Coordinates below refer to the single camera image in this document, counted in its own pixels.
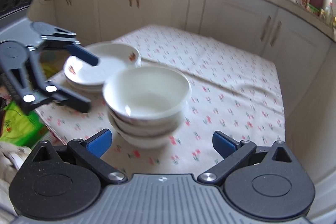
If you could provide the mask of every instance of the stack of plates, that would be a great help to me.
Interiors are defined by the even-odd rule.
[[[111,125],[128,143],[145,149],[170,142],[190,95],[181,72],[153,66],[119,71],[103,87]]]
[[[77,90],[101,92],[110,75],[141,66],[138,50],[129,45],[97,43],[87,47],[87,50],[99,58],[97,66],[93,67],[75,56],[70,56],[63,67],[67,82]]]

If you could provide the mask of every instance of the blue gripper pad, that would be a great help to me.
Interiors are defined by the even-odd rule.
[[[83,60],[84,62],[88,63],[91,66],[97,66],[99,59],[94,54],[86,50],[85,48],[81,47],[77,44],[72,44],[67,46],[68,52],[78,57],[79,59]]]
[[[221,190],[190,174],[134,174],[109,185],[88,209],[68,219],[40,221],[20,216],[11,224],[267,224],[234,210]],[[303,217],[277,224],[309,224]]]
[[[83,142],[84,147],[100,158],[112,145],[112,132],[105,128]]]
[[[212,146],[221,155],[222,158],[230,156],[240,148],[240,143],[225,135],[221,131],[216,131],[212,135]]]

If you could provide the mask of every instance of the snack package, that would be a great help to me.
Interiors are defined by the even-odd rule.
[[[0,93],[0,141],[32,147],[48,129],[32,111],[25,115],[8,94]]]

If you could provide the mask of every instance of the table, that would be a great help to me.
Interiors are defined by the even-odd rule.
[[[79,92],[92,100],[89,113],[54,104],[36,109],[64,144],[74,138],[87,139],[109,128],[113,144],[102,159],[128,176],[132,173],[198,176],[222,160],[212,147],[214,131],[260,146],[285,139],[281,90],[272,62],[209,37],[157,25],[143,27],[111,43],[132,45],[139,50],[143,63],[171,66],[186,75],[192,97],[185,121],[165,147],[139,149],[111,127],[101,94]],[[53,80],[70,88],[63,72]]]

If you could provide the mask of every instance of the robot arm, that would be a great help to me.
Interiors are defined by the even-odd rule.
[[[68,51],[92,66],[98,58],[80,46],[76,34],[44,22],[31,22],[32,0],[0,0],[0,79],[23,112],[51,102],[88,112],[90,100],[52,81],[39,63],[41,50]]]

